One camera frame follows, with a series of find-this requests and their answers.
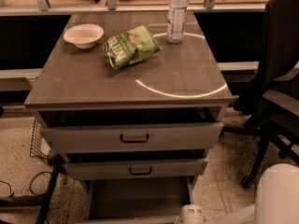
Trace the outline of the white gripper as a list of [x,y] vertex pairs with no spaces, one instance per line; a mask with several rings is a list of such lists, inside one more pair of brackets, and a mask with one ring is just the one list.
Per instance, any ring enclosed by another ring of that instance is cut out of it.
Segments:
[[174,224],[202,224],[206,221],[202,208],[197,204],[184,205],[179,215],[175,218]]

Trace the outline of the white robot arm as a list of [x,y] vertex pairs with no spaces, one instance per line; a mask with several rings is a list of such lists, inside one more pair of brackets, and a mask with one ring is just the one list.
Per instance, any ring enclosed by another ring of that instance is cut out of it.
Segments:
[[267,168],[253,205],[205,221],[201,207],[188,204],[174,224],[299,224],[299,168],[286,163]]

